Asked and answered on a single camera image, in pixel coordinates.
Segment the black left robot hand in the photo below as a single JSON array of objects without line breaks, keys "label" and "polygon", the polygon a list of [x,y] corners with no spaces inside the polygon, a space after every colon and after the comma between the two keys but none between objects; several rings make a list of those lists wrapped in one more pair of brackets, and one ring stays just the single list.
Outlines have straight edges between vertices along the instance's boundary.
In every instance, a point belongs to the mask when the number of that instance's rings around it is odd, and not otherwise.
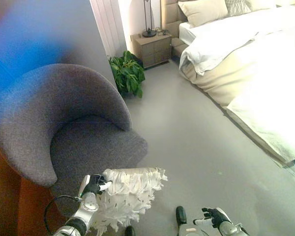
[{"label": "black left robot hand", "polygon": [[103,175],[86,175],[81,183],[78,197],[82,198],[86,193],[102,194],[112,185],[111,180],[106,180]]}]

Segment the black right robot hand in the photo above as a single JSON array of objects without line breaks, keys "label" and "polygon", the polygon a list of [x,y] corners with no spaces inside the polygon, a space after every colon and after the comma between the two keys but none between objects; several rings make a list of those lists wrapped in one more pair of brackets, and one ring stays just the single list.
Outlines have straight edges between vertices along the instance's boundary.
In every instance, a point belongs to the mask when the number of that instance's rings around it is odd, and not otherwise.
[{"label": "black right robot hand", "polygon": [[199,226],[213,226],[213,228],[219,229],[223,222],[231,222],[228,215],[219,207],[217,208],[202,208],[204,218],[194,219],[193,224]]}]

